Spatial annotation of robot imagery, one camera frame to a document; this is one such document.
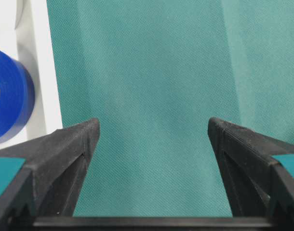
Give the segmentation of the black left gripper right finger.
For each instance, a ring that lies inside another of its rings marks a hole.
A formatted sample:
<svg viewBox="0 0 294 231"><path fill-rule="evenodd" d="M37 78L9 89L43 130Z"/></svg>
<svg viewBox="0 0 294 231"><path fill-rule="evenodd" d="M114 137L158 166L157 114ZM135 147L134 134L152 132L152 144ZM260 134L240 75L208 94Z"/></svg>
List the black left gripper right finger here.
<svg viewBox="0 0 294 231"><path fill-rule="evenodd" d="M294 176L278 160L294 145L211 117L208 137L235 218L271 218L294 231Z"/></svg>

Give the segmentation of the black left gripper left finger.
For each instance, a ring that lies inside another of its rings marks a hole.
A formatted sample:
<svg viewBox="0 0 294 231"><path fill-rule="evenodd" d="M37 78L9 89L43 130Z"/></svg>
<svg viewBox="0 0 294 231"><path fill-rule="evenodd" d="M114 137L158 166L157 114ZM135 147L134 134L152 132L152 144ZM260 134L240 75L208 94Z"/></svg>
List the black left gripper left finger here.
<svg viewBox="0 0 294 231"><path fill-rule="evenodd" d="M99 137L92 118L0 149L0 231L14 217L72 216Z"/></svg>

